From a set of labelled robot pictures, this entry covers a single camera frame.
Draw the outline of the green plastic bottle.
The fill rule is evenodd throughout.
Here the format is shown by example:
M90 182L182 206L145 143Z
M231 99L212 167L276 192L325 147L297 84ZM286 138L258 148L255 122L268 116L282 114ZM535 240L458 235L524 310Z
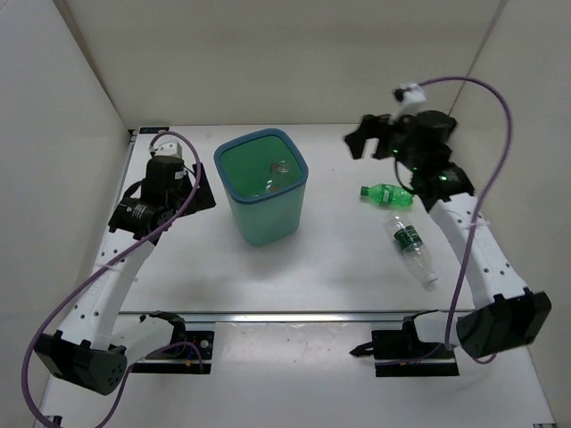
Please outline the green plastic bottle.
M413 205L413 195L397 185L362 186L360 197L384 208L407 209Z

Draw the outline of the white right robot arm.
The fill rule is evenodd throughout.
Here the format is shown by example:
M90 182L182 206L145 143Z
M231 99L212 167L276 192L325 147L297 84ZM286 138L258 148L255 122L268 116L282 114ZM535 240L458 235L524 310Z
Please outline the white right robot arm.
M411 172L412 192L441 228L471 291L475 308L465 315L434 310L404 321L401 347L414 357L433 344L460 347L472 358L530 345L551 311L547 294L532 292L509 264L480 213L483 194L451 161L448 140L456 126L441 111L399 119L366 115L343 139L360 159L366 142L375 138L373 158L393 158Z

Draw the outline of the clear bottle green label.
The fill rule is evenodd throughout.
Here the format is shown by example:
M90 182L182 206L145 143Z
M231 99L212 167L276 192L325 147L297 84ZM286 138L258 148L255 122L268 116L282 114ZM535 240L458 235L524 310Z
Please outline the clear bottle green label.
M407 215L391 211L385 230L401 254L405 268L426 290L433 290L438 275L434 270L431 253Z

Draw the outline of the orange plastic bottle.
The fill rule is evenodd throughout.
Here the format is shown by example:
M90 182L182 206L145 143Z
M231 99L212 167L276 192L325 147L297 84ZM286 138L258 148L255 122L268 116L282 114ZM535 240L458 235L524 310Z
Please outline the orange plastic bottle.
M272 174L281 175L281 174L286 174L286 173L288 173L289 171L290 171L290 166L289 166L289 164L288 164L286 161L284 161L284 160L281 160L281 161L278 161L278 162L274 162L274 163L272 163L272 164L270 165L270 172L271 172Z

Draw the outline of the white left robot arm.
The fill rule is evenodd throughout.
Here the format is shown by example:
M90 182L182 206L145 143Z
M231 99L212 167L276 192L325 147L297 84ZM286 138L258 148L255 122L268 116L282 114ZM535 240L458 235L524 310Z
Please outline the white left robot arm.
M184 352L184 320L175 313L154 311L119 333L113 327L138 271L160 240L145 236L175 213L185 217L215 204L203 164L188 168L179 157L163 155L147 162L145 177L125 191L108 223L104 273L81 293L56 332L41 334L34 346L54 377L107 396L139 359L154 352L168 357Z

